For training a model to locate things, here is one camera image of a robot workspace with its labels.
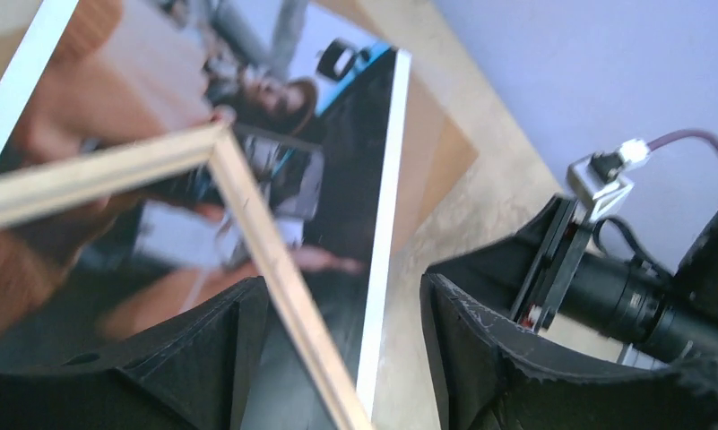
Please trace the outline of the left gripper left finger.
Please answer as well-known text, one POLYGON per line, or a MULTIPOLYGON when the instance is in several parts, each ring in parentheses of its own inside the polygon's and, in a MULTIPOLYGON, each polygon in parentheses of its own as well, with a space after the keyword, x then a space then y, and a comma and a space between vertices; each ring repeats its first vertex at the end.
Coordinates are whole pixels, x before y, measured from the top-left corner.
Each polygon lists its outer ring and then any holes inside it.
POLYGON ((268 307, 246 279, 127 340, 0 372, 0 429, 238 429, 268 307))

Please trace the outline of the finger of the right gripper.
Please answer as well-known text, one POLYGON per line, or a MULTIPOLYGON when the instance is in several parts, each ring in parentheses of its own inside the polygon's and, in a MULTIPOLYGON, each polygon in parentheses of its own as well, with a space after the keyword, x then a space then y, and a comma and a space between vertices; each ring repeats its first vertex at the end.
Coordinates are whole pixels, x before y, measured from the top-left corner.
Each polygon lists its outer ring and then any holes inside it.
POLYGON ((558 200, 552 198, 514 233, 477 248, 431 264, 427 275, 440 275, 478 303, 517 323, 524 302, 552 260, 551 242, 557 228, 558 200))

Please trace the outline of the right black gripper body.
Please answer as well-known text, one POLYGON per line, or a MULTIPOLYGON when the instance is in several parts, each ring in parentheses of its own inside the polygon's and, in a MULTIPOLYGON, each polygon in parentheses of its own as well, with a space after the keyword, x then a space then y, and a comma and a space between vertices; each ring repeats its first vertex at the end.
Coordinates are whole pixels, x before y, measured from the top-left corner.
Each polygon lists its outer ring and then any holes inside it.
POLYGON ((575 219, 582 213, 576 198, 554 195, 514 234, 515 239, 538 240, 509 311, 509 317, 526 329, 548 329, 565 299, 591 240, 591 228, 575 219))

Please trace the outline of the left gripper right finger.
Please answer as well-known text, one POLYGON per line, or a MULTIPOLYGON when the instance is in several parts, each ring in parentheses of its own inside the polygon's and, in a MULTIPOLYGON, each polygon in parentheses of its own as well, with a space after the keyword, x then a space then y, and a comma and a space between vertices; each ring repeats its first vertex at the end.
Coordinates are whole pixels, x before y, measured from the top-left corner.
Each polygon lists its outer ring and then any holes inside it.
POLYGON ((542 338, 441 275, 420 283, 444 429, 718 429, 718 357, 646 371, 542 338))

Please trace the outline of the printed photo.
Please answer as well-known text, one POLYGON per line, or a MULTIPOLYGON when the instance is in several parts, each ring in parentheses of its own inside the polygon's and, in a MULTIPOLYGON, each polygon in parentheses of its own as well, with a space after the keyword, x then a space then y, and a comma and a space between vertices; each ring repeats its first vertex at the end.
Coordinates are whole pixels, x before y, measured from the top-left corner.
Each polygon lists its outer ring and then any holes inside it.
POLYGON ((370 413, 411 57, 310 1, 81 1, 0 134, 0 429, 332 429, 307 289, 370 413))

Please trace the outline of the white wooden picture frame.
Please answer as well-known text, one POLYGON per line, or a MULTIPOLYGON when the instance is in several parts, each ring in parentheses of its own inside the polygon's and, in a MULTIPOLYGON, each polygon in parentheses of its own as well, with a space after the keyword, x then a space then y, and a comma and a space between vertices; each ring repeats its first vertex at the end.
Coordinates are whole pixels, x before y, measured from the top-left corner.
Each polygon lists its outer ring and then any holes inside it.
POLYGON ((225 123, 119 145, 0 176, 0 228, 208 166, 290 340, 340 429, 372 423, 235 136, 225 123))

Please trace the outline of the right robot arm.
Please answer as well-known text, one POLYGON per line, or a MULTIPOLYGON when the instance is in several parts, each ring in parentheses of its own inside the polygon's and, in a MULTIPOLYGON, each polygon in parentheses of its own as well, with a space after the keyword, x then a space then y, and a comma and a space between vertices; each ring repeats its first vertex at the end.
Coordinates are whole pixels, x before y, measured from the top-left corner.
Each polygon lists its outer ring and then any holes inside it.
POLYGON ((718 355, 718 211, 670 272, 610 216, 574 218, 553 196, 514 234, 435 263, 484 306, 531 331, 564 315, 663 363, 718 355))

